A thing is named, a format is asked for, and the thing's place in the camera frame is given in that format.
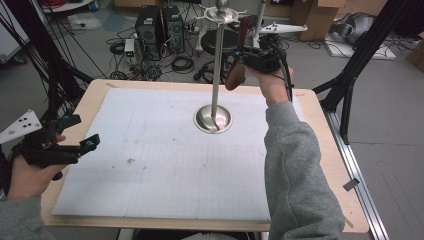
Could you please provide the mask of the black round stool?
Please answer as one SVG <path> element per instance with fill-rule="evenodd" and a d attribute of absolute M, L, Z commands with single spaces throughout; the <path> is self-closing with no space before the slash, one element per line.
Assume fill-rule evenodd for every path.
<path fill-rule="evenodd" d="M 201 47 L 206 53 L 211 55 L 215 54 L 216 47 L 216 31 L 209 30 L 201 38 Z M 222 48 L 222 57 L 221 57 L 221 69 L 220 69 L 220 83 L 224 84 L 226 82 L 226 75 L 229 71 L 231 61 L 228 60 L 230 56 L 233 55 L 234 50 L 238 44 L 238 33 L 232 30 L 224 30 L 223 36 L 223 48 Z M 193 79 L 198 81 L 203 79 L 206 83 L 213 83 L 213 73 L 215 60 L 212 59 L 206 62 L 200 70 L 194 74 Z"/>

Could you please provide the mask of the person's left hand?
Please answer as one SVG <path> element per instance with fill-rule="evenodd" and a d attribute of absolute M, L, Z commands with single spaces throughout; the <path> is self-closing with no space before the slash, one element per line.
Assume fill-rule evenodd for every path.
<path fill-rule="evenodd" d="M 64 168 L 65 165 L 39 168 L 29 165 L 22 155 L 18 155 L 12 163 L 11 184 L 6 199 L 16 201 L 40 196 L 53 177 Z"/>

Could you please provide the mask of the white metal stand leg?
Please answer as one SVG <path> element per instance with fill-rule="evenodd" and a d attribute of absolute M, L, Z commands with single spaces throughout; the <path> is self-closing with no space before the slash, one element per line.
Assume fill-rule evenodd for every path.
<path fill-rule="evenodd" d="M 255 28 L 254 28 L 254 34 L 252 37 L 252 45 L 255 48 L 259 48 L 259 33 L 262 29 L 262 20 L 266 8 L 266 2 L 267 0 L 260 0 L 259 10 L 256 18 Z"/>

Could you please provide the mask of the person's right hand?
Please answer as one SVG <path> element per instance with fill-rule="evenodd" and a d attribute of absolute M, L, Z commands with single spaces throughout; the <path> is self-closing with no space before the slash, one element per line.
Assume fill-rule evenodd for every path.
<path fill-rule="evenodd" d="M 272 73 L 262 73 L 247 67 L 247 70 L 259 81 L 259 87 L 268 107 L 289 100 L 282 69 Z"/>

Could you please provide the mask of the aluminium rail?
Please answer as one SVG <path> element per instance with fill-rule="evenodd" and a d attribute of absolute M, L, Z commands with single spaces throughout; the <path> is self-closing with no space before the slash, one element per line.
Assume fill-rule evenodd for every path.
<path fill-rule="evenodd" d="M 359 199 L 365 218 L 367 220 L 372 238 L 374 240 L 390 240 L 378 210 L 369 192 L 365 178 L 357 163 L 354 152 L 349 144 L 346 144 L 340 134 L 341 123 L 336 113 L 324 110 L 324 116 L 333 134 L 342 160 L 347 169 L 350 180 L 356 178 L 360 183 L 354 188 Z"/>

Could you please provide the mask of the small white box green light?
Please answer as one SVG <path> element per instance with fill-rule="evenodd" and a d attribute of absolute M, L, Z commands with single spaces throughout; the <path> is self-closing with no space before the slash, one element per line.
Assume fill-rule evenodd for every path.
<path fill-rule="evenodd" d="M 132 65 L 135 61 L 135 40 L 126 39 L 124 46 L 124 54 L 126 56 L 127 63 Z"/>

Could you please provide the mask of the grey bag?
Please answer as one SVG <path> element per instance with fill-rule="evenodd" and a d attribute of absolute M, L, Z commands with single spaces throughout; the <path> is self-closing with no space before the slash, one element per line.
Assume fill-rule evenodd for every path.
<path fill-rule="evenodd" d="M 337 33 L 347 43 L 355 45 L 360 41 L 375 21 L 375 17 L 363 12 L 347 13 L 334 21 L 330 33 Z"/>

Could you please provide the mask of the white flat board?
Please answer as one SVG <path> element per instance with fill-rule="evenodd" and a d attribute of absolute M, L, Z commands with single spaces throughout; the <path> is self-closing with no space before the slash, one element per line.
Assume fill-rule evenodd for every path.
<path fill-rule="evenodd" d="M 355 53 L 353 46 L 338 35 L 329 34 L 324 40 L 324 45 L 332 57 L 350 58 Z M 385 44 L 382 44 L 373 55 L 373 59 L 378 60 L 394 60 L 395 58 L 396 55 Z"/>

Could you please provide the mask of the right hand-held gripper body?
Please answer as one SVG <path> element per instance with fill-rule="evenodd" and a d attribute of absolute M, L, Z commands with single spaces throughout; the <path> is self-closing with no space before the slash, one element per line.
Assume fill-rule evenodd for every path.
<path fill-rule="evenodd" d="M 278 69 L 288 70 L 287 53 L 279 46 L 279 35 L 306 31 L 306 25 L 272 23 L 259 30 L 256 40 L 258 47 L 245 46 L 241 49 L 244 65 L 262 73 L 272 73 Z"/>

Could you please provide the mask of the brown wooden spoon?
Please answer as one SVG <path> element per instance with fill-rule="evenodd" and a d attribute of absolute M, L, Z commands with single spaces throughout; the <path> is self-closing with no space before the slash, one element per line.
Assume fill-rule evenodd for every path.
<path fill-rule="evenodd" d="M 249 18 L 243 17 L 240 21 L 238 44 L 236 49 L 242 49 L 245 45 L 245 39 L 249 26 Z M 227 74 L 225 87 L 227 90 L 232 91 L 236 89 L 241 83 L 245 81 L 245 67 L 241 61 L 241 58 L 234 58 L 234 61 Z"/>

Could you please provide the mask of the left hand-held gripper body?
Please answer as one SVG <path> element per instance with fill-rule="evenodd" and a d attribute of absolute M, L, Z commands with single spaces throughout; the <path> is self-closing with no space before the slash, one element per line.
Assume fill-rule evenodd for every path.
<path fill-rule="evenodd" d="M 59 145 L 57 136 L 65 130 L 61 119 L 41 123 L 35 112 L 27 110 L 22 116 L 0 133 L 0 189 L 7 195 L 11 184 L 12 162 L 22 155 L 29 165 L 45 168 L 50 165 L 75 164 L 82 156 L 80 146 Z M 1 145 L 22 137 L 8 157 Z"/>

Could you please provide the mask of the large cardboard box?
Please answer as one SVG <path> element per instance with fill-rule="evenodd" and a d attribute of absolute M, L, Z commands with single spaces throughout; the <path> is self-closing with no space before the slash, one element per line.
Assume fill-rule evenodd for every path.
<path fill-rule="evenodd" d="M 294 0 L 289 21 L 293 25 L 305 25 L 300 32 L 301 41 L 324 40 L 340 8 L 347 0 Z"/>

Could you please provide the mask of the steel utensil stand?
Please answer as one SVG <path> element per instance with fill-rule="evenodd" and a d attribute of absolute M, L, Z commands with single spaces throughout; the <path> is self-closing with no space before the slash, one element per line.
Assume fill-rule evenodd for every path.
<path fill-rule="evenodd" d="M 224 27 L 227 24 L 239 22 L 239 12 L 229 8 L 228 5 L 229 0 L 215 0 L 214 7 L 204 7 L 205 12 L 202 16 L 202 19 L 207 19 L 217 25 L 212 102 L 198 108 L 194 114 L 194 123 L 197 128 L 208 134 L 227 131 L 233 121 L 230 111 L 218 104 Z"/>

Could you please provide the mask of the black computer tower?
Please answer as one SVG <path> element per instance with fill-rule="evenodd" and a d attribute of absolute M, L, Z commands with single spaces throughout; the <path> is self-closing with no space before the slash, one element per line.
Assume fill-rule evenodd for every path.
<path fill-rule="evenodd" d="M 158 60 L 160 44 L 163 42 L 160 8 L 157 5 L 143 5 L 135 30 L 143 56 L 149 60 Z"/>
<path fill-rule="evenodd" d="M 166 43 L 171 54 L 185 51 L 183 20 L 177 6 L 162 8 Z"/>

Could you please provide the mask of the small cardboard box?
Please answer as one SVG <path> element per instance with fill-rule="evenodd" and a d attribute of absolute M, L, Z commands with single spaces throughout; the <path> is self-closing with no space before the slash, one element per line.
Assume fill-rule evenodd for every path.
<path fill-rule="evenodd" d="M 424 37 L 417 46 L 410 52 L 406 59 L 424 73 Z"/>

